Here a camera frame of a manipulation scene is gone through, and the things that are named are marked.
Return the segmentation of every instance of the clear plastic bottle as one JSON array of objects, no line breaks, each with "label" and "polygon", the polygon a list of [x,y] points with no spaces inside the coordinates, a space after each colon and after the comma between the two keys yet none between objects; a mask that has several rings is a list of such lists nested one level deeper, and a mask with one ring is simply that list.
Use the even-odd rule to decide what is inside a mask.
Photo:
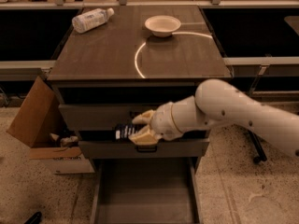
[{"label": "clear plastic bottle", "polygon": [[85,12],[73,18],[72,23],[75,30],[79,33],[85,33],[94,27],[108,22],[109,18],[114,14],[114,10],[109,8],[103,10],[97,8],[92,11]]}]

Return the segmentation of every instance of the floor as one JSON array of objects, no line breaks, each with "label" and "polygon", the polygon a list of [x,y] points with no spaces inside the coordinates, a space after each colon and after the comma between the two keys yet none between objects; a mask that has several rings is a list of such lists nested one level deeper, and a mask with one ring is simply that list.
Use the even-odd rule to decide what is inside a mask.
[{"label": "floor", "polygon": [[[283,105],[291,112],[297,105]],[[24,223],[40,211],[42,222],[89,223],[95,174],[53,175],[6,133],[19,107],[0,108],[0,223]],[[299,223],[299,161],[263,142],[268,161],[254,164],[246,130],[215,128],[196,174],[205,224]]]}]

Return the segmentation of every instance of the white bottle cap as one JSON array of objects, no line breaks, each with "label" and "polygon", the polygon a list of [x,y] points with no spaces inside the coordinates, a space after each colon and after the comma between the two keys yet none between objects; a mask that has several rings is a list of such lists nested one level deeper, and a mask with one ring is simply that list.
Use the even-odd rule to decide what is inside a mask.
[{"label": "white bottle cap", "polygon": [[107,9],[107,14],[108,14],[109,17],[111,17],[114,14],[113,8],[108,8]]}]

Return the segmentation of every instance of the white bowl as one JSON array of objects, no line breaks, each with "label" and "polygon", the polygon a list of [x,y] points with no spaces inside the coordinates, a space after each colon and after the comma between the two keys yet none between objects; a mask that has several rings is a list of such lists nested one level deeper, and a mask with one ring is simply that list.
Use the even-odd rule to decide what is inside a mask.
[{"label": "white bowl", "polygon": [[159,37],[170,36],[180,27],[180,25],[181,23],[179,19],[171,16],[154,16],[147,19],[145,22],[146,28]]}]

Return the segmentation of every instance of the white robotic arm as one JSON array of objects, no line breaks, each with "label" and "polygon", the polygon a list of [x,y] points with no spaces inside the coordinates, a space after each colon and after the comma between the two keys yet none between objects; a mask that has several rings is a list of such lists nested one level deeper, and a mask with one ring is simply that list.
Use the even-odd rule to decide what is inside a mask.
[{"label": "white robotic arm", "polygon": [[292,157],[299,157],[299,117],[252,100],[218,79],[201,83],[195,96],[161,105],[133,119],[146,126],[129,138],[137,145],[170,141],[188,131],[240,125]]}]

